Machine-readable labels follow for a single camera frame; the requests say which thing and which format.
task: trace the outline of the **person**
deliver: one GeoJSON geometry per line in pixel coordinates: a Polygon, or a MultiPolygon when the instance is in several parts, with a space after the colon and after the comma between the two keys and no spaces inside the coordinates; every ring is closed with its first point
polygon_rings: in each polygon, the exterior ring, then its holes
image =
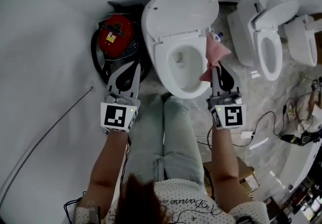
{"type": "Polygon", "coordinates": [[[112,203],[127,134],[110,131],[74,223],[99,223],[90,216],[94,207],[101,223],[269,223],[266,205],[249,198],[239,184],[229,130],[213,127],[215,200],[206,194],[192,120],[181,99],[154,95],[130,137],[118,200],[112,203]]]}
{"type": "Polygon", "coordinates": [[[313,80],[311,89],[311,93],[303,96],[303,99],[300,99],[298,102],[297,114],[301,122],[299,124],[295,121],[298,133],[303,133],[304,130],[314,133],[322,128],[321,77],[319,80],[313,80]]]}

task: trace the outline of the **black cable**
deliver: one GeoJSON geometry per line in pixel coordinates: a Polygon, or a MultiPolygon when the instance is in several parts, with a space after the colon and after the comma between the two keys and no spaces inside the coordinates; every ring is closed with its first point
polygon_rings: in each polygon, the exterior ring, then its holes
{"type": "Polygon", "coordinates": [[[207,143],[197,141],[197,143],[203,144],[203,145],[208,145],[207,143]]]}
{"type": "MultiPolygon", "coordinates": [[[[198,143],[201,143],[201,144],[204,144],[204,145],[207,145],[209,147],[209,149],[212,151],[212,145],[210,145],[209,143],[209,135],[210,135],[210,132],[212,131],[212,128],[210,128],[210,130],[208,131],[208,134],[207,134],[207,144],[203,143],[203,142],[200,142],[200,141],[197,141],[198,143]]],[[[253,141],[254,139],[254,136],[252,135],[252,139],[249,143],[247,143],[246,145],[236,145],[236,144],[233,144],[234,146],[237,146],[237,147],[246,147],[248,145],[251,144],[251,142],[253,141]]]]}
{"type": "Polygon", "coordinates": [[[208,179],[209,180],[208,185],[210,185],[210,187],[211,187],[211,199],[214,200],[215,199],[215,197],[214,197],[214,187],[213,187],[213,184],[212,184],[212,181],[211,181],[210,171],[208,171],[208,169],[205,166],[203,166],[203,170],[204,170],[205,176],[206,176],[206,183],[208,184],[208,182],[207,182],[207,179],[208,179]]]}
{"type": "Polygon", "coordinates": [[[1,209],[1,206],[4,202],[4,199],[12,185],[12,183],[14,182],[15,178],[17,177],[17,175],[19,174],[21,168],[23,167],[23,165],[26,163],[27,159],[30,157],[30,155],[34,152],[34,150],[36,149],[36,147],[42,142],[42,140],[47,136],[47,134],[64,118],[64,116],[66,116],[69,111],[72,110],[73,107],[76,106],[76,104],[78,102],[80,102],[94,87],[92,86],[80,99],[78,99],[48,130],[47,132],[39,139],[39,141],[35,144],[35,146],[30,150],[30,152],[28,153],[28,155],[26,156],[26,158],[23,160],[23,162],[21,163],[21,165],[19,166],[18,170],[16,171],[15,175],[13,176],[12,180],[10,181],[8,187],[6,188],[6,191],[4,192],[4,195],[1,199],[1,202],[0,202],[0,209],[1,209]]]}
{"type": "Polygon", "coordinates": [[[78,202],[80,202],[81,199],[82,199],[82,197],[80,197],[80,198],[78,198],[76,200],[69,201],[69,202],[67,202],[67,203],[64,204],[64,207],[63,208],[65,210],[65,213],[66,213],[66,216],[68,218],[69,224],[72,224],[72,221],[70,220],[67,206],[72,205],[74,203],[78,203],[78,202]]]}
{"type": "Polygon", "coordinates": [[[127,162],[127,154],[128,154],[129,148],[130,147],[129,147],[128,143],[127,143],[126,144],[126,151],[125,151],[125,161],[124,161],[122,175],[121,175],[121,179],[120,179],[120,193],[122,191],[122,184],[123,184],[123,178],[124,178],[124,173],[125,173],[125,165],[126,165],[126,162],[127,162]]]}
{"type": "Polygon", "coordinates": [[[251,141],[249,143],[247,143],[246,145],[237,145],[237,144],[234,144],[234,143],[232,145],[237,146],[237,147],[246,147],[246,146],[248,146],[248,145],[251,144],[251,142],[253,141],[253,139],[254,139],[254,136],[252,135],[251,141]]]}
{"type": "Polygon", "coordinates": [[[209,147],[209,149],[212,151],[212,148],[211,148],[211,146],[210,146],[210,143],[209,143],[209,135],[210,135],[210,132],[212,131],[212,128],[213,127],[211,127],[210,128],[210,130],[209,130],[209,132],[208,132],[208,134],[207,134],[207,144],[208,144],[208,147],[209,147]]]}
{"type": "Polygon", "coordinates": [[[273,133],[276,135],[276,136],[279,136],[281,133],[282,133],[282,131],[283,131],[283,129],[284,129],[284,124],[285,124],[285,122],[284,122],[284,115],[285,114],[283,114],[283,126],[282,126],[282,129],[281,129],[281,131],[277,134],[276,132],[275,132],[275,125],[276,125],[276,115],[275,115],[275,113],[273,112],[273,111],[268,111],[268,112],[266,112],[264,115],[262,115],[261,116],[261,118],[257,121],[257,123],[256,123],[256,126],[255,126],[255,130],[254,130],[254,133],[253,134],[255,134],[256,133],[256,130],[257,130],[257,125],[258,125],[258,123],[262,120],[262,118],[263,117],[265,117],[267,114],[269,114],[269,113],[272,113],[273,115],[274,115],[274,125],[273,125],[273,133]]]}

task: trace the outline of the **light blue jeans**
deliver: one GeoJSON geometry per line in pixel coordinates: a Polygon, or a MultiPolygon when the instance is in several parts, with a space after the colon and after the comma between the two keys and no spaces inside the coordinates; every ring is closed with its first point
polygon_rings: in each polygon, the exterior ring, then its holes
{"type": "Polygon", "coordinates": [[[161,96],[156,95],[129,135],[132,145],[123,182],[134,174],[143,183],[179,178],[204,187],[192,120],[181,99],[171,96],[163,103],[161,96]]]}

